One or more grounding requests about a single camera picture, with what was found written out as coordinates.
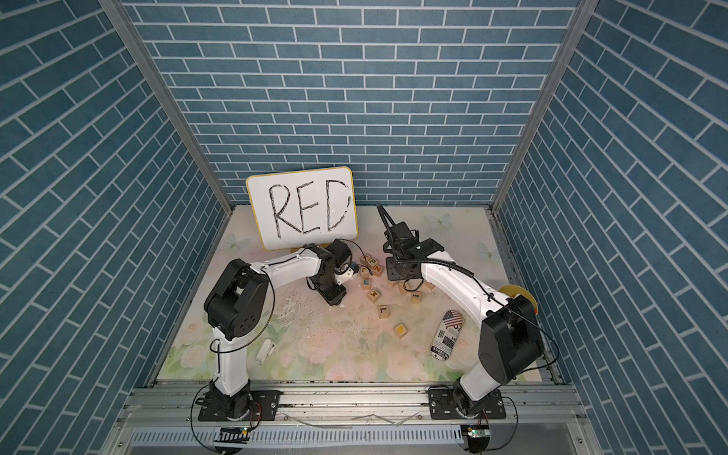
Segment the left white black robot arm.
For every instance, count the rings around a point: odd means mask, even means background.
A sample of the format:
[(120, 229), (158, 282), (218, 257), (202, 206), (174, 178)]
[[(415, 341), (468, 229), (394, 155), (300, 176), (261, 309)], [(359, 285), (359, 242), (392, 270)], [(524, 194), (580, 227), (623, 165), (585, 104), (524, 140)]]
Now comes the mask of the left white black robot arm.
[(350, 248), (341, 240), (328, 246), (308, 244), (263, 262), (229, 262), (204, 303), (213, 329), (210, 350), (217, 362), (207, 396), (220, 416), (241, 420), (257, 409), (250, 392), (248, 346), (265, 330), (258, 330), (254, 337), (249, 334), (257, 330), (267, 296), (275, 304), (278, 287), (305, 280), (327, 304), (337, 306), (347, 293), (344, 284), (358, 274), (358, 269)]

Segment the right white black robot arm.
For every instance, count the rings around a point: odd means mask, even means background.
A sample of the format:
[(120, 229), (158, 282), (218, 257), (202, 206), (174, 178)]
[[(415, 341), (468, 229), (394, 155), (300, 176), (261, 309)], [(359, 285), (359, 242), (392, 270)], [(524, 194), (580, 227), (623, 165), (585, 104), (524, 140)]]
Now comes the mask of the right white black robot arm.
[(477, 361), (453, 384), (452, 400), (460, 414), (476, 416), (485, 408), (487, 395), (544, 354), (537, 311), (527, 297), (509, 297), (488, 286), (431, 239), (386, 242), (383, 251), (392, 278), (433, 284), (480, 326)]

